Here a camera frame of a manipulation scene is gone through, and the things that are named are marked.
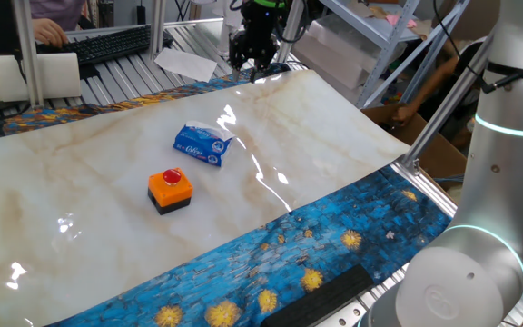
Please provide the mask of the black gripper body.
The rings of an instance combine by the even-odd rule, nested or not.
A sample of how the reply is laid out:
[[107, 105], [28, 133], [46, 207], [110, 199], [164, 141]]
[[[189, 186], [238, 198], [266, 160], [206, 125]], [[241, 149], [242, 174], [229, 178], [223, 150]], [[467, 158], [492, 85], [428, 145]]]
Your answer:
[[284, 8], [284, 3], [241, 3], [238, 7], [230, 4], [232, 11], [241, 13], [244, 27], [230, 39], [230, 64], [244, 64], [249, 59], [255, 64], [271, 62], [278, 50], [272, 31]]

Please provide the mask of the typing person's hand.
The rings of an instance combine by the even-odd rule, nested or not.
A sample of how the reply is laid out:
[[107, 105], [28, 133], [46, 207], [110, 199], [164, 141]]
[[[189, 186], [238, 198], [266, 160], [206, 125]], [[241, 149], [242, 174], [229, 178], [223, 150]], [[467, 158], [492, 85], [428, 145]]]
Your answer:
[[68, 43], [68, 38], [56, 22], [48, 18], [32, 20], [34, 37], [37, 41], [54, 47], [61, 48]]

